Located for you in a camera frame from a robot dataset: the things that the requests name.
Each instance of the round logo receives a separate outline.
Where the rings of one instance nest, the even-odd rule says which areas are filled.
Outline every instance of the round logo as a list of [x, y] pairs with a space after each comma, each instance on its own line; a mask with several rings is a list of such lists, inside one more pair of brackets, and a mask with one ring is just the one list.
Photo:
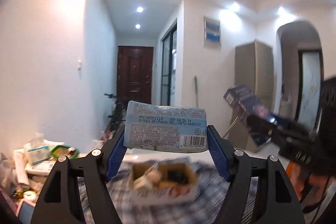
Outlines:
[[202, 130], [200, 128], [195, 129], [195, 134], [200, 135], [202, 133]]

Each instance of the black cable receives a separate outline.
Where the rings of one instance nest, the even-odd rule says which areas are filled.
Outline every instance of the black cable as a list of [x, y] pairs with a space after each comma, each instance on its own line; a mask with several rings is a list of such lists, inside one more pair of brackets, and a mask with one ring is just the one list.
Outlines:
[[[326, 193], [326, 190], [327, 190], [327, 187], [328, 187], [328, 183], [329, 183], [329, 181], [330, 181], [330, 178], [331, 178], [331, 177], [329, 176], [328, 179], [327, 179], [327, 182], [325, 183], [324, 190], [323, 190], [323, 195], [322, 195], [322, 199], [323, 199], [323, 197], [324, 197], [324, 195], [325, 195], [325, 193]], [[313, 220], [311, 221], [310, 224], [313, 224], [313, 223], [314, 223], [314, 221], [315, 221], [317, 215], [319, 214], [319, 211], [320, 211], [320, 208], [321, 208], [322, 203], [323, 203], [323, 202], [321, 202], [320, 205], [319, 205], [319, 207], [317, 208], [317, 211], [316, 211], [316, 213], [315, 213], [315, 215], [314, 215], [314, 218], [313, 218]]]

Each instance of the door frame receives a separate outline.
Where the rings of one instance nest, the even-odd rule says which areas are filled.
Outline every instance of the door frame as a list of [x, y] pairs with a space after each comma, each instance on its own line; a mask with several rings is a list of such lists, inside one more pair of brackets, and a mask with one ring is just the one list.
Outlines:
[[[295, 120], [297, 121], [299, 119], [300, 115], [300, 109], [301, 109], [301, 101], [302, 101], [302, 86], [303, 86], [303, 68], [302, 68], [302, 55], [307, 52], [318, 52], [320, 55], [320, 75], [321, 75], [321, 84], [320, 84], [320, 100], [321, 100], [321, 88], [322, 83], [324, 79], [324, 67], [323, 67], [323, 54], [322, 49], [311, 49], [311, 50], [298, 50], [299, 55], [299, 96], [297, 101], [297, 107], [295, 112]], [[320, 120], [320, 111], [321, 107], [319, 105], [317, 115], [316, 115], [316, 121], [314, 124], [314, 128], [317, 128]]]
[[161, 86], [160, 86], [160, 105], [162, 105], [162, 85], [163, 85], [163, 56], [164, 56], [164, 41], [169, 38], [169, 69], [168, 69], [168, 106], [170, 105], [170, 94], [171, 94], [171, 71], [173, 63], [173, 33], [177, 31], [177, 22], [173, 27], [167, 32], [167, 34], [161, 39], [162, 41], [162, 62], [161, 62]]
[[152, 55], [152, 66], [151, 66], [151, 90], [150, 90], [150, 103], [152, 103], [152, 88], [153, 88], [153, 63], [154, 63], [154, 47], [146, 47], [146, 46], [123, 46], [123, 45], [120, 45], [118, 46], [118, 55], [117, 55], [117, 96], [119, 99], [121, 99], [120, 97], [120, 73], [119, 73], [119, 70], [121, 68], [121, 65], [120, 65], [120, 58], [121, 58], [121, 53], [120, 53], [120, 47], [123, 47], [123, 48], [152, 48], [152, 52], [153, 52], [153, 55]]

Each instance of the barcode number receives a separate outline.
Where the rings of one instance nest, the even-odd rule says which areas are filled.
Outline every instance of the barcode number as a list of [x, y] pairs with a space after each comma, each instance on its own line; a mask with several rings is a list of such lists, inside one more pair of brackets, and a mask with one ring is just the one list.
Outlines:
[[184, 136], [184, 147], [204, 147], [205, 137]]

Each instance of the tall cabinet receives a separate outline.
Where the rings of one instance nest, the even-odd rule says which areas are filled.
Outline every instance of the tall cabinet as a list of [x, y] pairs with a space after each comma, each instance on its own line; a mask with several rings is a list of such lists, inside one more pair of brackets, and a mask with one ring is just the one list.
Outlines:
[[[274, 68], [273, 50], [270, 46], [254, 40], [252, 43], [237, 46], [235, 51], [235, 85], [247, 85], [260, 101], [272, 110]], [[237, 114], [233, 112], [231, 122]], [[230, 143], [252, 152], [261, 147], [256, 146], [246, 127], [238, 121], [230, 130]]]

